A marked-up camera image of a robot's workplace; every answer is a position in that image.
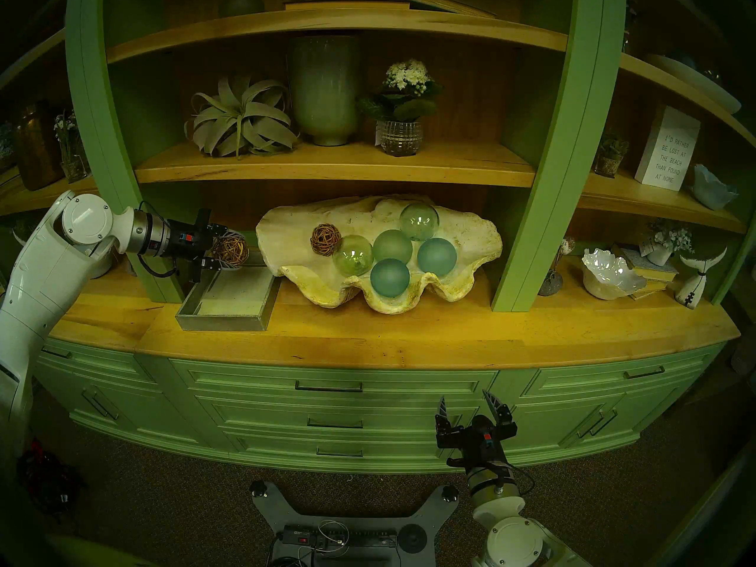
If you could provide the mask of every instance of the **metal tray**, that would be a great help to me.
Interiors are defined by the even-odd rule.
[[[280,285],[265,265],[204,270],[176,320],[184,331],[265,331]]]

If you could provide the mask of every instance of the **frosted glass ball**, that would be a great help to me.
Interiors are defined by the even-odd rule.
[[[345,235],[333,253],[333,265],[343,276],[359,276],[373,265],[373,247],[361,235]]]
[[[381,296],[393,299],[410,285],[410,271],[401,260],[387,258],[373,267],[370,273],[370,284]]]
[[[412,241],[425,241],[439,229],[439,214],[431,205],[410,203],[399,216],[401,230]]]
[[[373,242],[376,262],[394,258],[406,264],[412,257],[412,242],[398,229],[387,229]]]
[[[423,272],[445,276],[457,263],[457,250],[442,237],[432,237],[417,250],[417,265]]]

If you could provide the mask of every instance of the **rattan ball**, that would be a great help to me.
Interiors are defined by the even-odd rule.
[[[312,230],[310,245],[312,251],[320,255],[331,255],[341,243],[341,234],[335,225],[330,223],[321,223],[317,228]]]

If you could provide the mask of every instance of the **green cabinet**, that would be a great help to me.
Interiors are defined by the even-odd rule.
[[[703,372],[723,344],[608,364],[502,370],[491,390],[508,403],[512,463],[545,463],[632,443]]]
[[[261,467],[360,473],[451,470],[450,421],[487,414],[490,389],[518,433],[514,464],[629,444],[723,345],[607,364],[518,370],[321,370],[119,353],[52,342],[35,375],[77,423],[152,447]]]

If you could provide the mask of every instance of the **black knob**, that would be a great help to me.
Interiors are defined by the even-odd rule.
[[[252,482],[250,491],[252,496],[256,498],[266,497],[268,495],[268,486],[265,485],[265,482],[259,479],[256,482]]]
[[[456,502],[460,499],[460,491],[452,485],[445,485],[441,497],[444,498],[444,502]]]

